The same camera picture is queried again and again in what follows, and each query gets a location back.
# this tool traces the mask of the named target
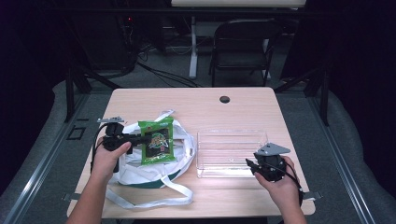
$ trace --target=clear plastic container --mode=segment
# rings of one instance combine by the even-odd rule
[[[196,156],[199,177],[254,177],[246,159],[268,141],[261,130],[208,130],[198,132]]]

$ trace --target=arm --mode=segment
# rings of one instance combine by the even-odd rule
[[[114,151],[107,151],[103,145],[97,148],[91,176],[66,223],[101,223],[107,182],[113,176],[118,158],[130,147],[131,143],[127,142]]]
[[[294,168],[294,163],[289,157],[283,157],[283,159],[285,159],[285,162]],[[293,175],[293,171],[289,166],[287,166],[286,172]],[[304,213],[299,204],[299,195],[296,184],[290,179],[290,177],[285,175],[281,180],[269,182],[259,173],[255,173],[254,175],[259,183],[269,191],[272,200],[282,214],[285,224],[306,223]]]

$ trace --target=gray carpet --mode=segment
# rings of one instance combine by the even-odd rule
[[[287,50],[291,39],[283,37],[276,49],[274,64],[271,69],[271,81],[269,87],[281,85],[279,75],[283,67]],[[208,51],[200,48],[198,61],[198,78],[195,83],[208,87],[210,76],[207,75],[209,55]],[[183,77],[188,77],[190,66],[190,53],[178,54],[169,49],[165,56],[151,51],[146,62],[153,68],[171,72]],[[260,86],[261,74],[253,74],[251,77],[240,78],[227,77],[219,74],[221,86]],[[124,88],[159,88],[184,87],[183,85],[167,81],[163,82],[154,74],[140,66],[124,77],[111,79]],[[105,112],[106,104],[111,90],[102,83],[90,80],[93,91],[89,95],[77,92],[78,111],[70,122],[71,126],[64,126],[66,113],[64,83],[54,88],[56,93],[55,105],[51,111],[48,122],[38,137],[24,165],[10,184],[6,192],[0,198],[0,221],[3,223],[12,207],[20,197],[23,188],[35,171],[37,165],[46,153],[56,144],[59,144],[59,154],[51,165],[34,199],[27,204],[28,209],[22,216],[21,223],[63,223],[66,221],[68,203],[61,200],[65,192],[73,192],[79,179],[80,172],[89,153],[93,136],[98,124],[96,120]],[[334,158],[332,147],[320,126],[320,120],[316,117],[317,111],[310,104],[311,99],[304,97],[302,89],[304,83],[297,85],[291,90],[276,95],[290,136],[296,148],[305,178],[311,190],[319,190],[324,196],[315,202],[316,213],[308,216],[309,223],[362,223],[343,178],[339,174]],[[362,197],[366,200],[376,223],[392,223],[396,220],[396,202],[375,182],[370,170],[362,161],[362,150],[359,135],[342,107],[338,99],[331,94],[329,103],[329,129],[346,159],[351,173],[356,177],[355,181],[361,189]],[[67,140],[67,135],[73,127],[76,129],[69,138],[78,136],[80,128],[85,129],[81,139]],[[60,136],[64,138],[59,143],[54,141]],[[270,224],[277,223],[280,217],[269,217]],[[115,220],[104,220],[105,223],[116,223]]]

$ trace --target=snack package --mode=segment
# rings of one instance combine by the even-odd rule
[[[149,144],[142,144],[142,165],[174,161],[173,118],[160,121],[138,121],[142,136],[151,135]]]

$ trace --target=white tote bag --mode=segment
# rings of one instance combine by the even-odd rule
[[[171,115],[174,111],[164,111],[154,121],[159,121]],[[140,133],[137,123],[124,127],[124,133]],[[106,197],[113,203],[125,209],[148,208],[158,205],[182,205],[192,202],[192,191],[184,186],[175,184],[172,180],[178,178],[189,169],[196,153],[193,137],[188,134],[177,120],[173,121],[173,139],[175,161],[140,165],[142,160],[141,147],[134,147],[131,155],[123,154],[119,158],[120,169],[113,175],[109,184],[119,183],[124,186],[143,189],[158,189],[165,186],[184,195],[182,198],[163,199],[141,204],[133,204],[117,195],[110,188],[106,190]]]

